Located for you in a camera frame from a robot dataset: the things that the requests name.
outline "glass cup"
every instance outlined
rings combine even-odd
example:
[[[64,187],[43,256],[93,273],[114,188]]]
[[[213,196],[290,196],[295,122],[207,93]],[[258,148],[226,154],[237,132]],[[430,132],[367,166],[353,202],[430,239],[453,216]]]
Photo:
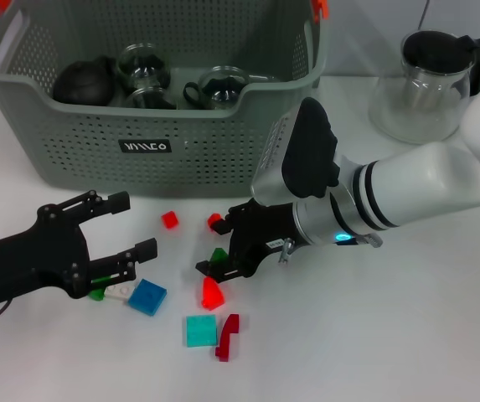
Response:
[[[201,75],[198,84],[188,82],[183,97],[197,109],[230,109],[249,83],[250,78],[243,70],[228,65],[217,66]],[[189,94],[189,89],[197,91],[196,98]]]
[[[174,111],[177,103],[163,88],[148,87],[136,90],[126,99],[126,107],[136,109],[163,109]]]
[[[171,71],[165,57],[153,44],[133,44],[125,48],[116,62],[119,81],[127,93],[143,88],[167,89]]]

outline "white table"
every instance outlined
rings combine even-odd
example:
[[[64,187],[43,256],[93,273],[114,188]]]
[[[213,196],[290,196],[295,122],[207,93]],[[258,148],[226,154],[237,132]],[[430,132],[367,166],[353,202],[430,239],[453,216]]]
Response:
[[[320,87],[339,150],[357,162],[409,148],[370,126],[374,82]],[[41,180],[0,113],[0,238],[76,194]],[[183,319],[205,313],[195,263],[227,240],[205,220],[241,201],[132,198],[131,211],[85,224],[93,258],[155,236],[159,257],[138,276],[167,298],[155,317],[53,288],[15,300],[0,317],[0,401],[480,401],[480,209],[393,229],[378,250],[304,248],[285,268],[273,256],[222,286],[219,320],[242,318],[233,360],[186,348]],[[160,223],[171,209],[175,232]]]

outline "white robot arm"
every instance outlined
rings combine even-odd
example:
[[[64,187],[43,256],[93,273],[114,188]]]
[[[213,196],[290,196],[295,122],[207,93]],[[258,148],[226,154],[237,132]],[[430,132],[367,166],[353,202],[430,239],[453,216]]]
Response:
[[[252,276],[269,254],[305,245],[382,245],[384,230],[480,207],[480,96],[461,126],[471,153],[433,142],[359,165],[337,152],[321,105],[307,98],[273,127],[253,199],[214,224],[233,232],[227,261],[197,264],[216,281]]]

